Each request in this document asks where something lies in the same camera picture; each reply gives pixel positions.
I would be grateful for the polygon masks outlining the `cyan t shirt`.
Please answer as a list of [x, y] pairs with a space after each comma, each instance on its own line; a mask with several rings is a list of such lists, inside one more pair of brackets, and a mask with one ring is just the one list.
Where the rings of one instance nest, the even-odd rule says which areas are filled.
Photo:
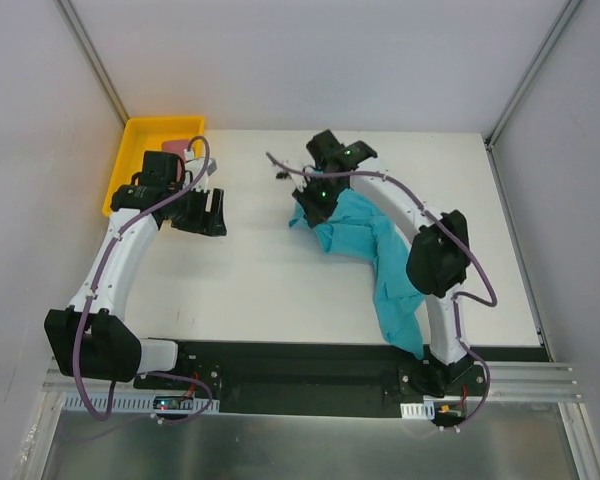
[[386, 214], [348, 189], [338, 196], [326, 222], [311, 227], [305, 209], [297, 204], [288, 225], [313, 231], [325, 254], [369, 263], [374, 273], [372, 301], [383, 339], [418, 360], [424, 358], [424, 340], [416, 319], [424, 295], [407, 277], [409, 249]]

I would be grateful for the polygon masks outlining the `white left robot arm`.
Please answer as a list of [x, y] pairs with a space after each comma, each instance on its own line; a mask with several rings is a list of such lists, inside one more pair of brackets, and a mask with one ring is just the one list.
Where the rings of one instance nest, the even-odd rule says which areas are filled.
[[142, 168], [113, 193], [107, 232], [78, 292], [48, 312], [44, 329], [62, 375], [129, 382], [156, 371], [168, 388], [184, 387], [190, 363], [172, 340], [140, 339], [125, 324], [126, 305], [148, 247], [163, 223], [208, 237], [226, 235], [224, 192], [211, 189], [214, 159], [146, 151]]

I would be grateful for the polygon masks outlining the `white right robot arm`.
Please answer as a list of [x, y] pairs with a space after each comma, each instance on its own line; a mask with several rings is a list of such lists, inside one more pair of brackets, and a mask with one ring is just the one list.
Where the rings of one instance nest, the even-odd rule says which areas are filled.
[[293, 178], [289, 225], [312, 230], [327, 254], [371, 263], [383, 338], [420, 362], [409, 376], [412, 388], [453, 394], [474, 363], [456, 303], [470, 265], [465, 216], [431, 210], [407, 194], [363, 141], [345, 145], [325, 130], [306, 149], [314, 164]]

